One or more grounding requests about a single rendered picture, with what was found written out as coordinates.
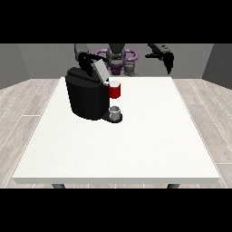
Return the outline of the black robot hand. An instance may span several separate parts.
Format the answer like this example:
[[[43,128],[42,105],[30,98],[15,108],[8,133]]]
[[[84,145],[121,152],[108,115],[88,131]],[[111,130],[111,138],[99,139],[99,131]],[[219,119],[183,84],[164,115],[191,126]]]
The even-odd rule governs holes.
[[[145,55],[146,58],[157,58],[161,61],[163,61],[167,73],[171,73],[171,70],[173,68],[174,63],[174,54],[171,52],[167,53],[150,53]]]
[[[89,76],[92,76],[93,73],[93,62],[99,60],[103,60],[106,63],[109,61],[107,58],[92,53],[80,53],[78,56],[78,62],[81,69],[85,71]]]

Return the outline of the small grey cup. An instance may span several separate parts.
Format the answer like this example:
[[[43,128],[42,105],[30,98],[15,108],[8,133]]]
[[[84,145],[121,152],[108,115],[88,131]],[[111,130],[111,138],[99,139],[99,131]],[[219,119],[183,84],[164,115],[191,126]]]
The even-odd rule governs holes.
[[[121,116],[121,110],[118,106],[111,106],[109,108],[110,119],[116,121]]]

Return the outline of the red pod holder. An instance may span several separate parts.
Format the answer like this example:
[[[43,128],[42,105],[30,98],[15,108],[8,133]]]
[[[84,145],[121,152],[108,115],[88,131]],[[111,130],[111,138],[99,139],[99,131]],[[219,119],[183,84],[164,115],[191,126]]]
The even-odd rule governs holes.
[[[121,96],[121,84],[118,87],[111,87],[108,83],[109,97],[112,99],[117,99]]]

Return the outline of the black coffee machine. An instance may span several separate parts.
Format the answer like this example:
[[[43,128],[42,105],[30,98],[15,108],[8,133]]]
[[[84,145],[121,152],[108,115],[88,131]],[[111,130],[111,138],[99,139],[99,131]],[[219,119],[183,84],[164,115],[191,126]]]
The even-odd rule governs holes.
[[[89,76],[81,68],[73,67],[67,72],[65,82],[74,114],[92,121],[100,119],[111,123],[122,121],[122,114],[116,121],[110,119],[109,81],[103,83],[96,71]]]

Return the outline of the pale grey machine lid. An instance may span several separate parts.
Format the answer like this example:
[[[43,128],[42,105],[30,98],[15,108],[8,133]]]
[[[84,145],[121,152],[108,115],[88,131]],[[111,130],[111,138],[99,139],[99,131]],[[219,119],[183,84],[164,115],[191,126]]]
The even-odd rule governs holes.
[[[103,60],[99,60],[93,64],[96,72],[99,74],[100,79],[102,82],[106,82],[109,77],[111,76],[110,73],[108,72],[105,63]]]

